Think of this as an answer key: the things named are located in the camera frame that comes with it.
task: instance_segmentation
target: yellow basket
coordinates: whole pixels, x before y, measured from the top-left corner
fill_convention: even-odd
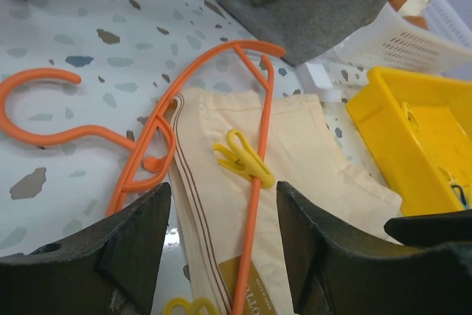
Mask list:
[[[405,215],[472,202],[472,83],[375,67],[347,103]]]

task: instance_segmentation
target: orange object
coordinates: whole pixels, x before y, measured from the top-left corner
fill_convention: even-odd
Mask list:
[[[172,99],[177,95],[178,91],[190,78],[190,76],[208,60],[228,49],[233,49],[236,51],[241,60],[248,67],[249,71],[256,77],[260,85],[266,90],[263,112],[260,120],[259,147],[257,150],[260,158],[264,160],[274,90],[274,67],[271,65],[271,61],[265,54],[282,57],[285,54],[285,50],[276,45],[262,41],[230,41],[216,46],[215,48],[198,57],[177,77],[169,89],[164,93],[164,96],[160,99],[159,103],[156,105],[153,112],[147,119],[142,133],[136,142],[133,142],[124,136],[121,136],[107,128],[98,125],[83,125],[68,131],[50,135],[32,134],[15,126],[8,118],[5,111],[5,102],[7,100],[8,94],[17,86],[20,86],[28,81],[41,78],[61,79],[76,85],[80,83],[81,80],[78,75],[61,69],[30,69],[24,72],[19,72],[18,74],[7,78],[2,84],[0,84],[0,129],[2,129],[7,135],[31,145],[58,145],[83,136],[95,135],[101,136],[110,142],[130,150],[131,154],[121,172],[121,175],[119,176],[117,185],[110,200],[110,204],[108,205],[106,215],[111,215],[122,208],[127,193],[149,190],[164,179],[169,169],[170,163],[172,162],[173,154],[176,150],[176,137],[169,123],[164,119],[164,113],[168,109]],[[244,49],[265,53],[261,56],[261,61],[265,64],[265,67],[268,71],[267,80],[263,77],[256,66],[249,60],[248,56],[243,51]],[[164,138],[167,140],[169,153],[160,159],[149,156],[143,160],[144,154],[155,130],[160,130]],[[133,178],[136,175],[136,171],[141,161],[143,161],[143,165],[147,170],[156,173],[156,175],[149,179],[134,181]],[[256,227],[260,188],[261,181],[258,178],[253,178],[251,198],[247,212],[243,254],[241,256],[240,268],[237,277],[237,286],[232,312],[233,315],[241,315],[243,313],[244,302],[246,300],[246,285],[249,276],[252,245],[254,243],[254,231]]]
[[[426,19],[423,16],[404,16],[403,18],[407,20],[410,24],[413,24],[429,31],[428,23],[426,22]]]

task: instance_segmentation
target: yellow plastic clip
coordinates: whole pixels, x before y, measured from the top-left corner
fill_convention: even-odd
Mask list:
[[[239,139],[240,144],[235,141],[235,137]],[[229,130],[226,134],[226,143],[229,149],[222,144],[213,145],[214,151],[218,151],[226,157],[226,159],[217,159],[219,165],[249,181],[252,181],[253,177],[257,177],[261,181],[262,188],[274,186],[274,174],[249,144],[243,132],[238,129]]]
[[[184,298],[174,298],[168,302],[162,315],[172,315],[174,308],[183,308],[187,315],[203,315],[200,310],[205,309],[208,315],[221,315],[220,311],[207,298],[198,298],[189,302]]]

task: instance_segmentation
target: beige cloth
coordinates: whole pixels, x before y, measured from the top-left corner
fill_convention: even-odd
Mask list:
[[[207,297],[230,314],[232,295],[219,265],[241,253],[251,183],[220,167],[212,146],[226,144],[226,132],[237,128],[257,148],[263,99],[253,91],[220,95],[186,89],[176,102],[170,121],[178,144],[170,179],[192,290],[194,297]],[[290,182],[314,204],[387,238],[383,225],[398,214],[400,196],[346,161],[316,95],[273,102],[265,162],[277,181]],[[286,315],[294,312],[275,187],[261,190],[252,262],[277,314]]]

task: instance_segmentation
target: white laundry basket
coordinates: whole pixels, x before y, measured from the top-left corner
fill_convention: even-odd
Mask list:
[[[356,66],[389,66],[437,74],[472,61],[472,32],[446,0],[431,0],[423,14],[430,31],[416,27],[386,4],[369,25],[334,52]]]

